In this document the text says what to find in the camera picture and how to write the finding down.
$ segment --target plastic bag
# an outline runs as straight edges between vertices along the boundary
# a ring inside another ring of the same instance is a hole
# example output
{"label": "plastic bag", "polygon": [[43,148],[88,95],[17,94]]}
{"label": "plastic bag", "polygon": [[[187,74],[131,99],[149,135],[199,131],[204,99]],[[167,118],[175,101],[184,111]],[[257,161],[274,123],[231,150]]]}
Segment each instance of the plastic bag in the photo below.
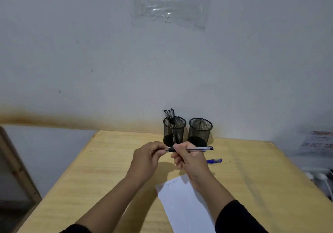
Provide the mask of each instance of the plastic bag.
{"label": "plastic bag", "polygon": [[134,16],[204,30],[210,0],[134,0]]}

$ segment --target pen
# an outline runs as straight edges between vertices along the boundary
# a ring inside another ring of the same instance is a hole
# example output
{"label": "pen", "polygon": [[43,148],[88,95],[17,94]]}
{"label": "pen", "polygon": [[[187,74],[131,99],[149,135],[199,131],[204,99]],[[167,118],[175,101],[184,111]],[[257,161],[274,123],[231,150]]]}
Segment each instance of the pen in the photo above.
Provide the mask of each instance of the pen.
{"label": "pen", "polygon": [[209,159],[207,160],[207,164],[215,164],[215,163],[221,163],[222,162],[222,159],[219,158],[219,159]]}
{"label": "pen", "polygon": [[[212,146],[207,147],[197,147],[197,148],[185,148],[186,151],[213,151],[214,148]],[[166,152],[174,152],[175,149],[173,147],[167,148]]]}

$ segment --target wooden desk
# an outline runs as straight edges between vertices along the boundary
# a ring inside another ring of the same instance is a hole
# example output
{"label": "wooden desk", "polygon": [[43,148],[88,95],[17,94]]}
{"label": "wooden desk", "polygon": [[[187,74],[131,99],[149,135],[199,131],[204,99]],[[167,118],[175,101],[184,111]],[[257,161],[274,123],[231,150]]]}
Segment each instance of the wooden desk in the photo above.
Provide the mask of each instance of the wooden desk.
{"label": "wooden desk", "polygon": [[[130,166],[133,151],[162,135],[99,131],[19,230],[60,232],[110,191]],[[332,232],[332,203],[272,143],[214,138],[207,158],[216,178],[269,232]],[[117,232],[173,232],[155,185],[183,174],[170,154],[136,195]]]}

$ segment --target black mesh pen holder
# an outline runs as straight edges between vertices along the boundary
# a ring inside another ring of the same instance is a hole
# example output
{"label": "black mesh pen holder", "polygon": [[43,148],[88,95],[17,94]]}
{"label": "black mesh pen holder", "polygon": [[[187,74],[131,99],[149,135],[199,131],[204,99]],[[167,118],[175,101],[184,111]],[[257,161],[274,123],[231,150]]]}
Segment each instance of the black mesh pen holder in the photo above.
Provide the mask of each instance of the black mesh pen holder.
{"label": "black mesh pen holder", "polygon": [[172,147],[175,143],[179,144],[183,142],[184,128],[186,126],[186,121],[184,118],[175,116],[174,126],[171,125],[167,118],[164,118],[164,135],[163,143],[167,146]]}
{"label": "black mesh pen holder", "polygon": [[213,125],[210,121],[203,118],[192,118],[189,121],[189,137],[187,140],[196,147],[205,147],[211,129],[213,129]]}

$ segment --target finger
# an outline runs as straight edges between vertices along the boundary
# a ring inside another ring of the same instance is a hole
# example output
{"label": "finger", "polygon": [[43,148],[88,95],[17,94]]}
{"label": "finger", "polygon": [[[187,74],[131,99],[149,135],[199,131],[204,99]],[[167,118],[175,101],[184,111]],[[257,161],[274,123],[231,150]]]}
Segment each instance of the finger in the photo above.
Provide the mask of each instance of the finger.
{"label": "finger", "polygon": [[155,142],[152,142],[152,143],[148,144],[148,151],[150,153],[153,153],[158,148],[166,149],[168,147],[164,143],[159,142],[159,141],[155,141]]}
{"label": "finger", "polygon": [[174,144],[173,148],[184,160],[189,159],[190,154],[188,153],[188,151],[186,151],[185,147],[182,147],[179,144]]}
{"label": "finger", "polygon": [[174,164],[177,165],[179,162],[181,162],[181,157],[177,157],[173,160]]}
{"label": "finger", "polygon": [[165,150],[158,150],[154,153],[153,157],[152,157],[152,162],[154,165],[157,165],[157,163],[159,162],[159,159],[161,156],[163,156],[164,154],[166,154],[167,152]]}
{"label": "finger", "polygon": [[176,167],[177,167],[177,169],[179,169],[179,170],[181,170],[181,169],[184,169],[184,162],[183,161],[181,161],[181,162],[179,162],[177,165],[176,165]]}
{"label": "finger", "polygon": [[179,156],[179,155],[178,155],[178,153],[175,152],[175,151],[171,154],[171,158],[177,158],[177,156]]}
{"label": "finger", "polygon": [[185,148],[196,148],[196,146],[194,144],[190,143],[189,141],[186,141],[186,142],[181,143],[179,145],[182,146],[182,147],[185,147]]}

